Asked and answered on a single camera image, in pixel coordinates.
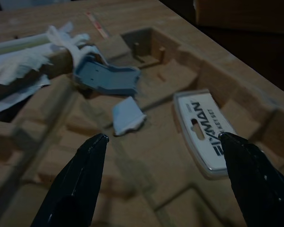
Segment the hang tab hole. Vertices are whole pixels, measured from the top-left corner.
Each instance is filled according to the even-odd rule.
[[[205,136],[201,130],[199,122],[195,118],[193,118],[191,119],[191,123],[193,124],[193,127],[191,128],[191,130],[197,134],[197,137],[199,140],[204,140]]]

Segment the blue plastic piece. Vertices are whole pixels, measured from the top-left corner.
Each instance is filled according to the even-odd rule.
[[[134,96],[140,70],[102,65],[92,55],[85,56],[74,70],[76,82],[105,95]]]

